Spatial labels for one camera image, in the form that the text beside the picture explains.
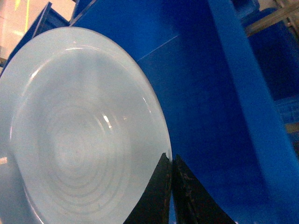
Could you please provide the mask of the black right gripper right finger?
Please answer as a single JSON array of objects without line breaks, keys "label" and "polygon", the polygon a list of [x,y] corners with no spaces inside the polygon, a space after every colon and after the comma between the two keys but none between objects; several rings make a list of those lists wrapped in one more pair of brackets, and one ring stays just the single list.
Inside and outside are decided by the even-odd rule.
[{"label": "black right gripper right finger", "polygon": [[178,224],[235,223],[179,155],[172,165],[172,195]]}]

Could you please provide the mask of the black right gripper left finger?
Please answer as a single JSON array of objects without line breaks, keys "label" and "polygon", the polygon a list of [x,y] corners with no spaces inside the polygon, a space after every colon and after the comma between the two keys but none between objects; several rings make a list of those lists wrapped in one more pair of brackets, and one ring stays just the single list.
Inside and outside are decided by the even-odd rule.
[{"label": "black right gripper left finger", "polygon": [[171,199],[172,163],[163,153],[126,224],[167,224]]}]

